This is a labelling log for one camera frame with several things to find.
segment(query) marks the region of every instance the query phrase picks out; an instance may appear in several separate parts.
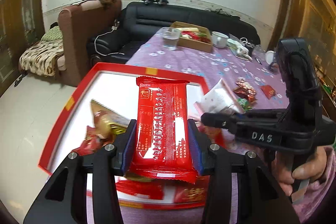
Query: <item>cardboard box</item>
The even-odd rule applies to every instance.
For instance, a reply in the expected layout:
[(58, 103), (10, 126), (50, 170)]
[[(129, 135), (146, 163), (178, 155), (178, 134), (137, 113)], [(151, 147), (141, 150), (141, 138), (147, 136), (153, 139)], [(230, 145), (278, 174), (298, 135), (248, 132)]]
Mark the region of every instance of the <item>cardboard box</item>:
[(212, 52), (212, 40), (211, 40), (211, 34), (210, 31), (207, 28), (197, 26), (197, 25), (192, 25), (184, 22), (174, 22), (172, 25), (170, 25), (172, 28), (198, 28), (200, 32), (205, 33), (207, 37), (210, 39), (209, 43), (204, 43), (195, 39), (188, 39), (188, 38), (183, 38), (180, 37), (177, 45), (181, 47), (187, 47), (187, 48), (193, 48), (198, 51), (202, 52)]

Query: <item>green pillow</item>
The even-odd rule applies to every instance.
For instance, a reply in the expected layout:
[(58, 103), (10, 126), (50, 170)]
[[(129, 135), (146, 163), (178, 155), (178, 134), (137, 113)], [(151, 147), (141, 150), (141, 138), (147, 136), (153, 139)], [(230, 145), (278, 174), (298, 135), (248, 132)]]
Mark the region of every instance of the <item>green pillow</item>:
[(42, 36), (41, 40), (43, 41), (54, 41), (63, 39), (62, 31), (60, 30), (59, 26), (55, 26), (49, 31), (47, 31), (44, 36)]

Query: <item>black leather sofa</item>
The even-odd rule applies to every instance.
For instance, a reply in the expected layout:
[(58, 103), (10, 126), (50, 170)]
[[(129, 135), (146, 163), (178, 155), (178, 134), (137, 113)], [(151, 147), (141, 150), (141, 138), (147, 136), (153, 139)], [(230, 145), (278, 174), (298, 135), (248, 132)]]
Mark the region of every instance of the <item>black leather sofa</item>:
[[(162, 27), (169, 27), (173, 22), (180, 21), (232, 34), (238, 38), (246, 37), (254, 44), (260, 44), (256, 29), (241, 21), (239, 17), (221, 15), (206, 10), (199, 10), (175, 5), (145, 5), (141, 2), (131, 2), (120, 15), (118, 30), (105, 34), (111, 29), (105, 29), (93, 36), (87, 44), (87, 52), (93, 65), (96, 62), (125, 64), (141, 45), (146, 43)], [(97, 38), (97, 51), (107, 55), (102, 56), (95, 51), (94, 41)]]

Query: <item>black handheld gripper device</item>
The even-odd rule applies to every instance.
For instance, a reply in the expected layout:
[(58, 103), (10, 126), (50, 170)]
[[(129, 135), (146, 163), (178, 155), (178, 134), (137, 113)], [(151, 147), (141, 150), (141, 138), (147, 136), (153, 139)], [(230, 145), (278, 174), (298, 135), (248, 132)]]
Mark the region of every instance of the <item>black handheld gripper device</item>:
[[(317, 146), (334, 143), (336, 124), (322, 115), (322, 94), (305, 40), (281, 39), (276, 59), (286, 84), (287, 109), (257, 109), (243, 115), (205, 113), (201, 121), (206, 126), (228, 129), (238, 141), (264, 148), (269, 168), (275, 151), (293, 154), (293, 172), (307, 162)], [(293, 202), (295, 193), (308, 183), (295, 180)]]
[[(239, 224), (300, 224), (293, 206), (267, 167), (249, 151), (230, 153), (197, 130), (188, 120), (189, 150), (200, 176), (210, 175), (202, 224), (228, 224), (231, 214), (231, 174), (238, 177)], [(87, 224), (86, 180), (92, 173), (95, 224), (123, 224), (114, 176), (129, 169), (136, 142), (137, 121), (125, 133), (97, 152), (80, 156), (71, 152), (42, 188), (24, 224)]]

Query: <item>tiled floor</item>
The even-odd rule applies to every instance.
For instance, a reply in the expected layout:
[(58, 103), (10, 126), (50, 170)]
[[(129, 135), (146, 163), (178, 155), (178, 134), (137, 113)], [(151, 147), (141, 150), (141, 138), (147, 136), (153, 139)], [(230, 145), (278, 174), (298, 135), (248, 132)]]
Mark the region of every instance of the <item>tiled floor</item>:
[(74, 90), (28, 75), (0, 97), (0, 199), (19, 223), (47, 180), (37, 163)]

